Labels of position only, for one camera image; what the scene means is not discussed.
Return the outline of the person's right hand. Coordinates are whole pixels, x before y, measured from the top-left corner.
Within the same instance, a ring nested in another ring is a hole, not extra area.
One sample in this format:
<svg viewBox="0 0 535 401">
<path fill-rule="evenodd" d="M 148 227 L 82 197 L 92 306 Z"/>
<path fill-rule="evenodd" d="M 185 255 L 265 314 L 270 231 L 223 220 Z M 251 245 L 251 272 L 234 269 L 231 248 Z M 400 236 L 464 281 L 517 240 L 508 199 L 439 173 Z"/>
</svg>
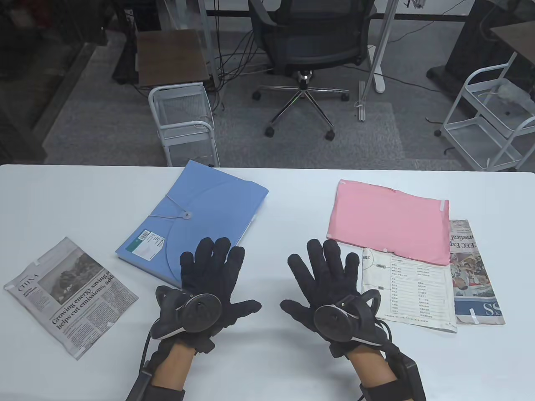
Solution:
<svg viewBox="0 0 535 401">
<path fill-rule="evenodd" d="M 341 259 L 338 243 L 332 239 L 306 245 L 311 269 L 297 254 L 287 263 L 309 306 L 283 300 L 281 309 L 304 327 L 329 342 L 333 357 L 347 355 L 360 345 L 395 355 L 399 349 L 389 339 L 389 330 L 381 327 L 377 312 L 382 297 L 378 290 L 360 293 L 356 289 L 359 256 L 349 253 Z"/>
</svg>

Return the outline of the person's left hand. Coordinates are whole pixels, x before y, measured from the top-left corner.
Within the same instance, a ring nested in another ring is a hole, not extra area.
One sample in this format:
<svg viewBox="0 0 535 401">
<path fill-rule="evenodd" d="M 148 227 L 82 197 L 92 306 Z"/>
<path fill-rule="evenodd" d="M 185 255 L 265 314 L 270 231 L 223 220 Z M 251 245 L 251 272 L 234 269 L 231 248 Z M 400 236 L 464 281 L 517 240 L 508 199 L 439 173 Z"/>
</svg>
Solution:
<svg viewBox="0 0 535 401">
<path fill-rule="evenodd" d="M 233 326 L 238 319 L 257 313 L 262 305 L 256 300 L 231 303 L 231 295 L 237 283 L 245 259 L 245 249 L 231 247 L 228 238 L 213 241 L 202 239 L 195 253 L 184 252 L 179 259 L 182 290 L 189 294 L 212 294 L 222 305 L 219 319 L 208 329 L 199 333 L 181 332 L 159 342 L 157 353 L 163 358 L 172 346 L 184 345 L 196 353 L 209 353 L 215 347 L 212 338 L 222 329 Z"/>
</svg>

